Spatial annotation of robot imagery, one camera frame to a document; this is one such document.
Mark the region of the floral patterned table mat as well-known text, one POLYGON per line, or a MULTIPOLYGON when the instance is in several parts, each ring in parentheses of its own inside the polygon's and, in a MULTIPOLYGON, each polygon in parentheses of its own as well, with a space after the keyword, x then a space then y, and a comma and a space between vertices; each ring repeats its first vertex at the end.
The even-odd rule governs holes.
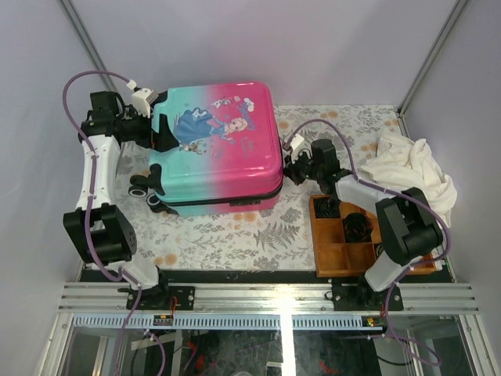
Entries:
MULTIPOLYGON (((330 139, 343 167, 361 167, 377 155, 384 130, 404 136, 393 107, 383 105, 277 106, 279 134, 298 131, 306 140, 330 139)), ((148 151, 124 147, 115 192, 120 210, 133 225, 138 253, 161 269, 313 270, 308 201, 319 192, 314 182, 286 181, 270 209, 225 215, 179 217, 150 211, 128 194, 131 176, 148 172, 148 151)))

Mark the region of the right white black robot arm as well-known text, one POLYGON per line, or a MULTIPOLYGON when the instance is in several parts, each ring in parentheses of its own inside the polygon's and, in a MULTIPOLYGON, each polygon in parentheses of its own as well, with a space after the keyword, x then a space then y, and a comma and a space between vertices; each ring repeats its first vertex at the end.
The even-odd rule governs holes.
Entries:
POLYGON ((302 136, 296 135, 283 149, 284 175, 295 185, 314 181, 325 195, 377 217, 383 251, 365 271, 365 284, 356 291, 362 307, 378 307, 384 301, 384 290, 413 263, 442 246, 439 217, 433 214, 422 190, 413 187, 395 192, 362 181, 353 169, 341 167, 336 149, 328 139, 316 140, 308 152, 302 136))

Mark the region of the rolled dark belt bottom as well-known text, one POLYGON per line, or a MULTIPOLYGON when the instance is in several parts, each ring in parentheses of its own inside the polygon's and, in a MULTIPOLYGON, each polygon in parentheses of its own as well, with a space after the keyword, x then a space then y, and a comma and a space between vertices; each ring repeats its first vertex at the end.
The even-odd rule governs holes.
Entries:
POLYGON ((382 243, 374 244, 374 254, 376 259, 378 259, 383 252, 384 252, 384 246, 382 243))

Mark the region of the aluminium rail frame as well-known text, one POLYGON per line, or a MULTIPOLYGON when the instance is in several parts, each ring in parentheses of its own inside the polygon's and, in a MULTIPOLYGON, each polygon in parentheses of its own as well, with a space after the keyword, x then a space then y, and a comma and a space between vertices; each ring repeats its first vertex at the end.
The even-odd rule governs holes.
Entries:
MULTIPOLYGON (((70 336, 84 327, 149 329, 275 329, 283 315, 297 329, 347 329, 362 326, 380 308, 357 308, 348 302, 350 284, 171 284, 178 293, 158 308, 140 307, 125 283, 71 282, 63 289, 39 375, 60 375, 70 336)), ((469 284, 397 284, 384 311, 393 325, 401 318, 456 316, 470 365, 476 375, 498 375, 499 366, 469 284)))

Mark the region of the white crumpled garment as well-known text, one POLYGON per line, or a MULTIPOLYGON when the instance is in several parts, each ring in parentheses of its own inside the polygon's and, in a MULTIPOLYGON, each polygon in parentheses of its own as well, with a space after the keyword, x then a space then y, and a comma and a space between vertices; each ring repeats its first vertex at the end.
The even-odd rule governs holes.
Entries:
POLYGON ((425 139, 409 138, 384 130, 377 145, 377 155, 367 161, 362 171, 384 188, 403 191, 416 187, 423 191, 431 208, 451 227, 451 214, 457 200, 452 178, 434 159, 425 139))

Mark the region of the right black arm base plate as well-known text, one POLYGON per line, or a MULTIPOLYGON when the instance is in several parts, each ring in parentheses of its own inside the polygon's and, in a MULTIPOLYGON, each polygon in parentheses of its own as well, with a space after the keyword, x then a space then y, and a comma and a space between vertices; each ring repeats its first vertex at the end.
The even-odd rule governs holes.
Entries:
POLYGON ((388 289, 376 292, 365 284, 334 284, 331 291, 333 307, 337 311, 385 310, 388 289))

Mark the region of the pink teal suitcase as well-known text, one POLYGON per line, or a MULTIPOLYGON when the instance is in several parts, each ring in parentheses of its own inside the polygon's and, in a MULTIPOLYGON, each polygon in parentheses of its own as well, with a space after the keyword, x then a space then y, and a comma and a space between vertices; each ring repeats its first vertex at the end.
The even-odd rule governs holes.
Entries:
POLYGON ((283 159, 271 92, 261 82, 170 88, 152 105, 177 139, 150 149, 149 174, 130 178, 128 192, 153 212, 180 216, 273 208, 283 187, 283 159))

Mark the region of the rolled black belt top-left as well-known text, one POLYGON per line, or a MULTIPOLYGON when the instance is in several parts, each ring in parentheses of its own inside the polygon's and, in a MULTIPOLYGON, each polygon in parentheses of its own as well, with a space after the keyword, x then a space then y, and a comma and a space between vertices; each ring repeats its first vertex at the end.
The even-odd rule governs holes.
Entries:
POLYGON ((316 198, 313 201, 314 213, 317 219, 339 219, 340 214, 340 201, 331 197, 316 198))

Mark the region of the wooden compartment tray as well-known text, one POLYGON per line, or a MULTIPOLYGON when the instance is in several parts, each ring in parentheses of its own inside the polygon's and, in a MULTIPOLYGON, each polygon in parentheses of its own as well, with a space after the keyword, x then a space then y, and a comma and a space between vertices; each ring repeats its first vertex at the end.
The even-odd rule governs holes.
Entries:
POLYGON ((315 271, 318 277, 360 277, 377 258, 374 244, 382 243, 377 217, 366 210, 341 202, 339 219, 317 219, 313 201, 328 197, 314 195, 309 198, 309 213, 312 230, 315 271), (373 224, 371 240, 365 243, 347 243, 344 239, 343 220, 353 212, 365 214, 373 224))

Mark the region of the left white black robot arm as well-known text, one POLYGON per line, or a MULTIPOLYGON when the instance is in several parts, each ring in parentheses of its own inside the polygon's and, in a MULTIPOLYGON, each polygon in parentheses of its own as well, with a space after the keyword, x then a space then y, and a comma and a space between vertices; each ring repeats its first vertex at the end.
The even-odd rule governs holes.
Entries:
POLYGON ((165 125, 152 130, 152 120, 116 92, 93 92, 90 101, 77 126, 85 159, 80 196, 64 214, 63 227, 83 263, 113 282, 126 280, 135 294, 144 293, 147 303, 163 309, 171 289, 161 283, 160 270, 138 254, 134 227, 117 206, 115 179, 124 144, 166 151, 175 140, 165 125))

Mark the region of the rolled black belt centre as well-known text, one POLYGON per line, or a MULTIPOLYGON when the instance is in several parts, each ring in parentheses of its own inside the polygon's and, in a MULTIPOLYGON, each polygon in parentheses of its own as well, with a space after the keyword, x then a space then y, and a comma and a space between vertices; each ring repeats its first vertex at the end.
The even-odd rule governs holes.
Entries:
POLYGON ((373 224, 361 212, 353 212, 343 220, 344 239, 347 243, 365 243, 371 240, 373 224))

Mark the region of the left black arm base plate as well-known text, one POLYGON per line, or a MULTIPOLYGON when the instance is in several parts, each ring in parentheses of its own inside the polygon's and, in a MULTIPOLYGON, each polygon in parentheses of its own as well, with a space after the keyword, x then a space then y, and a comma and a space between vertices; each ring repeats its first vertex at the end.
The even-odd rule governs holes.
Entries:
POLYGON ((129 288, 121 288, 119 292, 127 292, 126 308, 131 310, 193 310, 196 289, 193 286, 158 285, 142 290, 139 302, 136 302, 139 292, 129 288))

